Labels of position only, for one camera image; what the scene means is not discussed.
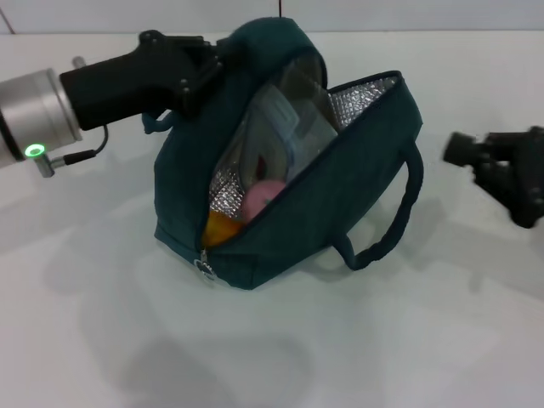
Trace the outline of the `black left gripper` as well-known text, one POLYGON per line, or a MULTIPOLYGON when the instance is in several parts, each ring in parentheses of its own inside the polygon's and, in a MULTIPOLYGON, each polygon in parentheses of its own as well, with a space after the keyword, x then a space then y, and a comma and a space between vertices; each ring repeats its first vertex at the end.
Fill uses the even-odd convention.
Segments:
POLYGON ((82 130, 164 110, 192 117, 218 91, 226 71, 247 70, 247 41, 232 36, 213 46, 201 36, 139 34, 135 50, 59 76, 82 130))

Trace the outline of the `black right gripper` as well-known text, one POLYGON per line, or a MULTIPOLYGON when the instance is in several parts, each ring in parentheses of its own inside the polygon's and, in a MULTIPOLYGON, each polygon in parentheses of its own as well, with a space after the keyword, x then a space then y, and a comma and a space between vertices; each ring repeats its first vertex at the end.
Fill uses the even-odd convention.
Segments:
POLYGON ((478 139, 454 132, 444 162, 473 167, 474 183, 503 205, 519 227, 531 229, 543 217, 543 128, 488 133, 478 139))

